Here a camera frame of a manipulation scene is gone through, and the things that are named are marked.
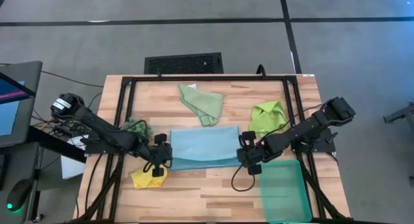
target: light green cloth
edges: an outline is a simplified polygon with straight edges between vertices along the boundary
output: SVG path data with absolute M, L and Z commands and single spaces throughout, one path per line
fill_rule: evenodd
M 265 102 L 253 107 L 249 130 L 260 137 L 286 124 L 285 112 L 280 102 Z
M 179 85 L 179 89 L 181 102 L 200 118 L 203 126 L 213 126 L 218 123 L 223 108 L 222 95 L 204 93 L 187 85 Z

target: translucent green tray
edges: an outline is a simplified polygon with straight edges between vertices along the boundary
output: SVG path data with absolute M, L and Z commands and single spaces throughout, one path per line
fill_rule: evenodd
M 269 223 L 308 222 L 312 219 L 299 161 L 262 164 L 261 196 Z

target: wooden table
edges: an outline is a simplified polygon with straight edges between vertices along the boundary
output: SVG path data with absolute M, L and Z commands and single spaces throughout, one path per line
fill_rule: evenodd
M 110 123 L 114 122 L 121 80 L 122 75 L 109 75 L 105 81 L 98 115 Z M 282 82 L 279 81 L 138 82 L 132 117 L 146 120 L 152 127 L 154 135 L 169 134 L 170 129 L 200 127 L 199 119 L 180 102 L 178 84 L 197 84 L 197 89 L 200 91 L 223 94 L 223 112 L 216 126 L 238 125 L 240 132 L 248 129 L 250 112 L 254 105 L 279 100 L 286 109 L 284 90 Z M 298 85 L 304 109 L 321 103 L 314 76 L 298 75 Z M 297 113 L 293 88 L 289 88 L 292 105 Z M 125 117 L 128 93 L 127 87 L 122 118 Z M 306 111 L 305 116 L 308 117 L 313 111 L 316 109 Z M 80 215 L 85 210 L 86 189 L 97 158 L 97 155 L 92 155 L 86 162 L 78 197 Z M 342 214 L 349 216 L 336 162 L 326 153 L 314 153 L 314 158 L 321 189 Z M 286 159 L 296 159 L 296 157 L 290 150 L 285 150 L 276 160 Z M 88 206 L 101 189 L 105 163 L 106 155 L 102 157 L 95 171 Z M 230 180 L 235 168 L 169 171 L 162 188 L 134 189 L 130 175 L 144 164 L 145 161 L 141 158 L 130 155 L 125 157 L 116 222 L 265 221 L 258 183 L 248 192 L 232 190 Z M 251 182 L 251 176 L 243 168 L 237 175 L 235 186 L 248 187 Z M 313 214 L 318 217 L 316 201 L 310 187 L 309 192 Z M 104 218 L 109 216 L 111 198 L 112 191 L 108 193 L 106 199 Z

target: black metal frame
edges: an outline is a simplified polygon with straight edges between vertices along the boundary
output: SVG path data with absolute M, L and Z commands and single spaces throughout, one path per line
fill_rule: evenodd
M 9 98 L 7 100 L 0 100 L 0 104 L 6 104 L 9 102 L 14 102 L 14 101 L 20 101 L 20 100 L 25 100 L 31 97 L 36 97 L 36 92 L 32 91 L 31 89 L 25 87 L 24 85 L 21 85 L 19 82 L 15 81 L 14 79 L 12 79 L 11 77 L 5 75 L 4 73 L 0 73 L 0 79 L 10 83 L 11 85 L 13 85 L 14 87 L 22 90 L 23 92 L 25 92 L 28 96 L 18 96 L 18 97 L 14 97 L 14 98 Z
M 287 76 L 268 76 L 265 72 L 265 69 L 262 65 L 260 65 L 257 68 L 257 72 L 256 74 L 260 74 L 259 75 L 252 75 L 252 76 L 171 76 L 171 75 L 165 75 L 165 76 L 151 76 L 151 77 L 133 77 L 133 76 L 125 76 L 122 78 L 122 84 L 121 84 L 121 88 L 120 88 L 120 94 L 119 94 L 119 98 L 118 98 L 118 106 L 116 109 L 116 114 L 115 114 L 115 120 L 114 120 L 114 125 L 115 126 L 119 126 L 120 123 L 120 117 L 121 117 L 121 111 L 122 111 L 122 107 L 123 107 L 123 100 L 124 100 L 124 96 L 125 96 L 125 91 L 128 85 L 131 86 L 130 88 L 130 92 L 129 92 L 129 97 L 128 97 L 128 101 L 127 101 L 127 106 L 126 106 L 126 114 L 125 114 L 125 119 L 127 120 L 129 117 L 131 117 L 132 114 L 132 109 L 133 109 L 133 101 L 134 101 L 134 97 L 135 97 L 135 87 L 136 87 L 136 83 L 137 82 L 157 82 L 157 81 L 163 81 L 163 82 L 172 82 L 172 81 L 280 81 L 283 82 L 283 90 L 285 93 L 285 98 L 286 98 L 286 102 L 287 102 L 287 111 L 289 114 L 289 118 L 292 120 L 292 125 L 295 125 L 295 120 L 294 120 L 294 111 L 293 111 L 293 107 L 292 107 L 292 100 L 291 100 L 291 96 L 290 96 L 290 91 L 289 91 L 289 84 L 291 84 L 293 86 L 293 90 L 294 90 L 294 95 L 295 95 L 295 100 L 296 103 L 298 105 L 298 112 L 300 114 L 300 119 L 301 121 L 305 119 L 305 115 L 303 114 L 303 106 L 301 104 L 301 98 L 300 98 L 300 91 L 299 91 L 299 87 L 298 87 L 298 80 L 296 78 L 296 76 L 294 75 L 287 75 Z M 297 158 L 300 160 L 301 159 L 301 154 L 297 153 Z M 124 160 L 124 155 L 119 155 L 118 160 L 121 160 L 123 163 Z M 312 156 L 312 152 L 310 152 L 308 154 L 308 160 L 309 160 L 309 165 L 310 165 L 310 172 L 312 174 L 312 176 L 316 175 L 316 167 L 314 164 L 314 160 L 313 160 L 313 156 Z M 112 162 L 113 162 L 113 155 L 109 155 L 108 156 L 108 160 L 107 160 L 107 164 L 105 165 L 105 174 L 103 176 L 104 180 L 103 180 L 103 185 L 107 182 L 107 178 L 109 178 L 110 175 L 110 168 L 112 166 Z M 120 187 L 120 177 L 115 181 L 114 184 L 114 192 L 113 192 L 113 196 L 112 196 L 112 200 L 111 200 L 111 208 L 110 208 L 110 215 L 109 215 L 109 219 L 114 220 L 115 214 L 116 214 L 116 204 L 118 201 L 118 193 L 119 193 L 119 187 Z M 309 199 L 309 191 L 306 188 L 306 193 L 307 193 L 307 197 L 309 200 L 309 205 L 311 205 L 310 199 Z M 98 209 L 101 210 L 100 212 L 98 212 L 97 215 L 97 219 L 102 219 L 102 214 L 103 214 L 103 209 L 104 209 L 104 203 L 101 204 L 100 208 Z M 320 201 L 318 201 L 318 210 L 320 211 L 320 217 L 324 218 L 324 208 L 322 206 L 322 204 L 320 203 Z
M 30 126 L 27 134 L 27 142 L 38 142 L 40 147 L 38 151 L 37 163 L 34 167 L 33 187 L 28 204 L 27 221 L 35 220 L 38 216 L 38 207 L 41 191 L 38 190 L 39 177 L 41 173 L 41 163 L 43 160 L 44 149 L 54 151 L 62 156 L 74 159 L 78 162 L 86 162 L 85 152 L 69 143 L 53 137 L 44 131 Z
M 384 122 L 387 124 L 392 124 L 394 121 L 400 118 L 406 118 L 409 127 L 414 131 L 414 104 L 409 104 L 407 107 L 399 109 L 398 111 L 384 116 Z

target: gray floor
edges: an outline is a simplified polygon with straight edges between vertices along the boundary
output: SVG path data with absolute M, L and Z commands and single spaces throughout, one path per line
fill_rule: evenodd
M 414 16 L 414 0 L 287 3 L 291 17 Z M 279 0 L 6 0 L 0 9 L 0 22 L 281 16 Z M 404 120 L 386 125 L 382 116 L 414 101 L 414 22 L 292 27 L 303 73 L 316 75 L 322 98 L 343 96 L 357 112 L 352 123 L 336 129 L 335 140 L 352 216 L 412 223 L 412 132 Z M 282 23 L 0 27 L 0 42 L 0 62 L 41 60 L 45 71 L 93 84 L 103 84 L 106 74 L 143 73 L 147 56 L 203 52 L 222 52 L 226 73 L 252 73 L 259 63 L 267 73 L 293 73 Z M 100 89 L 44 74 L 36 110 L 46 118 L 63 92 L 81 94 L 88 102 Z M 51 153 L 47 160 L 54 157 Z M 74 178 L 42 196 L 44 223 L 72 217 L 79 182 Z

